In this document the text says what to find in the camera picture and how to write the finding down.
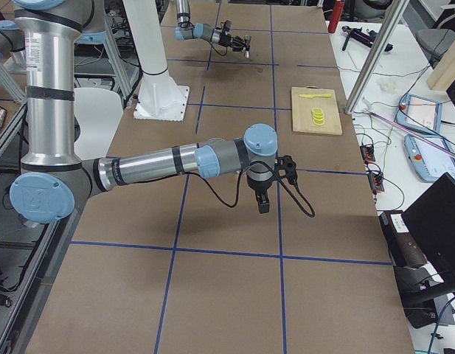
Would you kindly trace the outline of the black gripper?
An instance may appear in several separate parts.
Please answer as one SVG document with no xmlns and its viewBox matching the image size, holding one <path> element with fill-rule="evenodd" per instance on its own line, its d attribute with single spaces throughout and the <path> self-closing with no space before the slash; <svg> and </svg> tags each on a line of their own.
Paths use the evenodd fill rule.
<svg viewBox="0 0 455 354">
<path fill-rule="evenodd" d="M 268 189 L 272 185 L 274 174 L 271 167 L 265 162 L 252 162 L 247 171 L 247 183 L 255 190 L 258 211 L 260 214 L 269 213 L 270 201 L 268 198 Z"/>
<path fill-rule="evenodd" d="M 244 35 L 243 37 L 236 35 L 232 37 L 228 32 L 222 32 L 218 44 L 222 47 L 234 48 L 234 51 L 249 51 L 250 46 L 244 41 L 249 41 L 249 35 Z"/>
</svg>

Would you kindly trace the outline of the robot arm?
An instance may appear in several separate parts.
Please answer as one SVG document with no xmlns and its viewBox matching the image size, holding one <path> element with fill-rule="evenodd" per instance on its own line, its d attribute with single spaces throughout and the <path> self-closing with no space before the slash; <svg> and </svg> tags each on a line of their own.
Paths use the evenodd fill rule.
<svg viewBox="0 0 455 354">
<path fill-rule="evenodd" d="M 27 69 L 23 128 L 28 150 L 10 185 L 13 209 L 36 223 L 71 215 L 92 196 L 115 187 L 195 174 L 214 178 L 239 172 L 253 189 L 261 213 L 276 175 L 277 133 L 249 127 L 233 140 L 174 146 L 132 157 L 110 157 L 119 124 L 105 108 L 74 109 L 74 45 L 103 35 L 101 1 L 17 1 L 14 25 L 24 34 Z"/>
<path fill-rule="evenodd" d="M 186 0 L 177 0 L 176 18 L 178 26 L 175 28 L 176 38 L 179 41 L 202 39 L 207 43 L 231 48 L 233 52 L 244 52 L 246 58 L 250 55 L 251 36 L 232 36 L 229 32 L 232 26 L 230 20 L 221 23 L 221 27 L 212 27 L 209 24 L 191 22 L 190 4 Z"/>
</svg>

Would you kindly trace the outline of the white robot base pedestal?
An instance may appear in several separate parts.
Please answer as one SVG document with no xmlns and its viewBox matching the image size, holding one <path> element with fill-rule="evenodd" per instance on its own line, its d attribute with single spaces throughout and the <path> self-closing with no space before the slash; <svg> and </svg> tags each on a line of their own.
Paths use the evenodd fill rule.
<svg viewBox="0 0 455 354">
<path fill-rule="evenodd" d="M 190 88 L 177 85 L 170 76 L 156 2 L 125 0 L 123 4 L 143 74 L 134 117 L 180 122 Z"/>
</svg>

